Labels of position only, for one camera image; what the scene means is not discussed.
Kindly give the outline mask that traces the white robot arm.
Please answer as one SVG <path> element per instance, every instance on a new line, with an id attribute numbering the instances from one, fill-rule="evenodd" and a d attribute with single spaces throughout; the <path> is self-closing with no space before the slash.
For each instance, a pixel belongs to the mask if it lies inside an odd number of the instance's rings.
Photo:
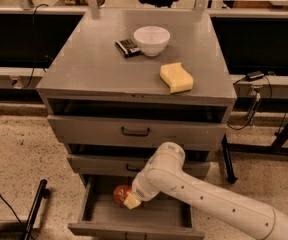
<path id="1" fill-rule="evenodd" d="M 206 183 L 183 171 L 185 151 L 173 142 L 161 144 L 136 175 L 123 204 L 133 209 L 165 193 L 251 236 L 255 240 L 288 240 L 288 216 L 254 199 Z"/>

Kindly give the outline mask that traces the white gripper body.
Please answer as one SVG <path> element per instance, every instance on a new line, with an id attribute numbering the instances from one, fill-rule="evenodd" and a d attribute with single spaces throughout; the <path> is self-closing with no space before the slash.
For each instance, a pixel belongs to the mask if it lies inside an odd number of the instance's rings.
<path id="1" fill-rule="evenodd" d="M 132 182 L 132 193 L 140 202 L 150 201 L 160 191 L 149 183 L 143 172 L 139 172 Z"/>

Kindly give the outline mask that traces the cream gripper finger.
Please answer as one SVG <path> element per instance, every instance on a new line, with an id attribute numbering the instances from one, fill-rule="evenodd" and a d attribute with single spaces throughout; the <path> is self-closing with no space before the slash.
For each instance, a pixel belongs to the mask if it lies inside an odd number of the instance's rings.
<path id="1" fill-rule="evenodd" d="M 124 201 L 124 205 L 128 209 L 134 209 L 138 207 L 140 204 L 141 204 L 141 201 L 133 194 L 129 194 Z"/>

